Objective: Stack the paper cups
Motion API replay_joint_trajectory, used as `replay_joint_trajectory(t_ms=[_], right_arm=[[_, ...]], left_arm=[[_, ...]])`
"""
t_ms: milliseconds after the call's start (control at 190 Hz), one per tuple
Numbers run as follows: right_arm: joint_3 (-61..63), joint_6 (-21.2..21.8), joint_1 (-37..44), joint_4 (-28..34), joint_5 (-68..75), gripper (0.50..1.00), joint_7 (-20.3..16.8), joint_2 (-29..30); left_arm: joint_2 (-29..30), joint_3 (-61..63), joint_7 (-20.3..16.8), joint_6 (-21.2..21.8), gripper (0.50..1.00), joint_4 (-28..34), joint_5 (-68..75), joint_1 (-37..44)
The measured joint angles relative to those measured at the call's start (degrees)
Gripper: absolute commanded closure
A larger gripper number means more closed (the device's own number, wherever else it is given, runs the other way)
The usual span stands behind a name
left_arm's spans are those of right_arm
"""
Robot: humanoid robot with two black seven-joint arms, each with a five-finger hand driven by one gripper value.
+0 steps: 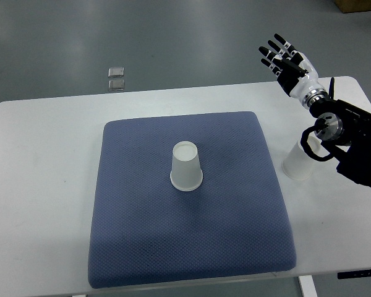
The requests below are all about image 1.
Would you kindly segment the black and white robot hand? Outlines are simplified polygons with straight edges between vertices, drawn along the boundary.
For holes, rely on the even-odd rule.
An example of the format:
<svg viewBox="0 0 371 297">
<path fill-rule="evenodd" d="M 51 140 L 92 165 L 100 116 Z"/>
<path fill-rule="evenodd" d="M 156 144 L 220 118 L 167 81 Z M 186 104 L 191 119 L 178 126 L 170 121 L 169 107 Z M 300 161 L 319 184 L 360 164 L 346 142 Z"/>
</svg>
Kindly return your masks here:
<svg viewBox="0 0 371 297">
<path fill-rule="evenodd" d="M 305 109 L 328 96 L 306 55 L 281 35 L 274 34 L 274 40 L 268 40 L 268 47 L 261 46 L 258 50 L 263 56 L 262 64 L 274 73 L 285 94 L 299 100 Z"/>
</svg>

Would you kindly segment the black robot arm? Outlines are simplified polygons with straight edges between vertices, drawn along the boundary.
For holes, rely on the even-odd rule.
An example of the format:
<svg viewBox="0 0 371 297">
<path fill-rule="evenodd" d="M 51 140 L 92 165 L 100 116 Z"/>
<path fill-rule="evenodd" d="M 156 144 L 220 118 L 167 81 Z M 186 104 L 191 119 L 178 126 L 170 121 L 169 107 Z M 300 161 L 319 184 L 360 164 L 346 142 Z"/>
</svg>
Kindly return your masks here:
<svg viewBox="0 0 371 297">
<path fill-rule="evenodd" d="M 312 97 L 310 114 L 315 124 L 301 137 L 304 152 L 316 161 L 338 160 L 336 170 L 356 184 L 371 188 L 371 113 L 348 102 L 334 99 L 335 80 L 330 80 L 329 91 Z M 321 157 L 307 143 L 314 133 L 328 155 Z"/>
</svg>

